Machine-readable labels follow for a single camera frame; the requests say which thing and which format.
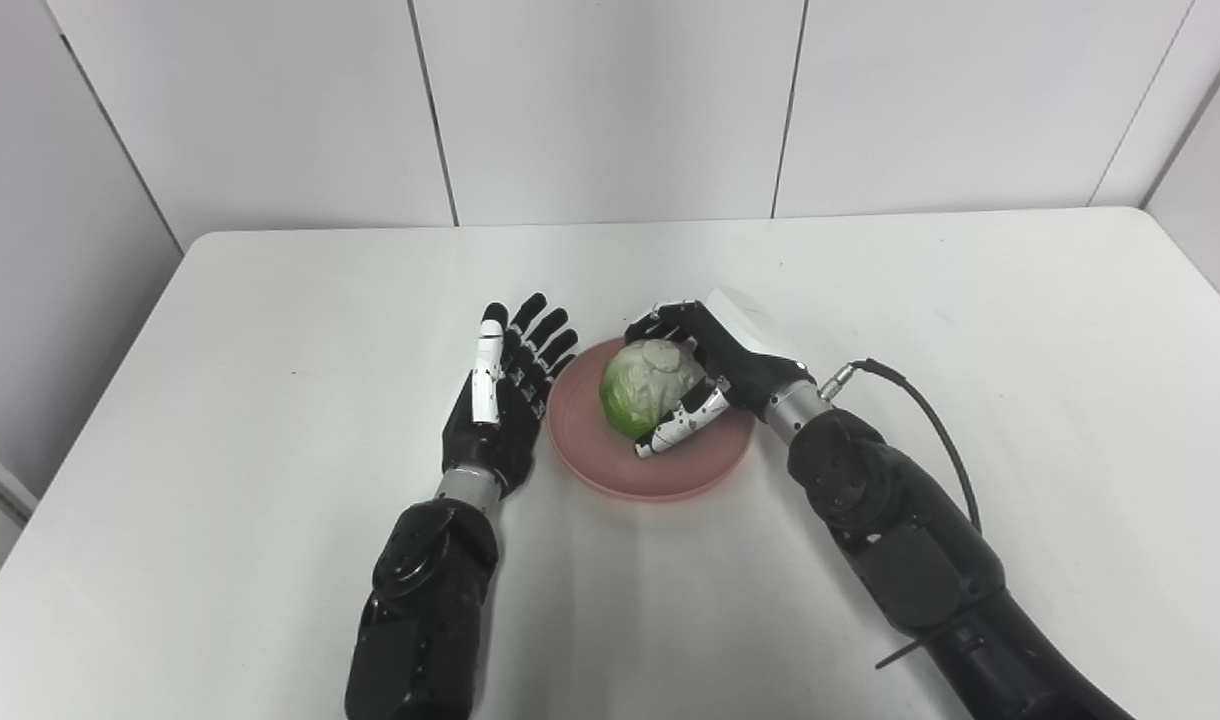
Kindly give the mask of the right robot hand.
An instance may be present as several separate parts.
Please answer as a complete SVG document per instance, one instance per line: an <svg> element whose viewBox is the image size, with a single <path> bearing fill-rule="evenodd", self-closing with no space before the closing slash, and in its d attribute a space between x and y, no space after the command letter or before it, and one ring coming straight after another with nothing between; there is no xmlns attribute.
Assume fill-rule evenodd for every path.
<svg viewBox="0 0 1220 720"><path fill-rule="evenodd" d="M716 287L703 300L660 301L628 325L623 340L687 342L708 373L636 438L638 456L669 452L730 409L752 412L784 443L833 409L778 325L741 290Z"/></svg>

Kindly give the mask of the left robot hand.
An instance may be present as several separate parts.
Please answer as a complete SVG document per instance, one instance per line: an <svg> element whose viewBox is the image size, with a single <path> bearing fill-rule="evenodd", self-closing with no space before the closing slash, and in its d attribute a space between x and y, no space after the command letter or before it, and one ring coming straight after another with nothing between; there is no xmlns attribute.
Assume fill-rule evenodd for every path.
<svg viewBox="0 0 1220 720"><path fill-rule="evenodd" d="M500 498L523 486L551 388L578 340L569 312L540 292L515 311L492 301L481 319L473 369L442 432L442 469L486 470Z"/></svg>

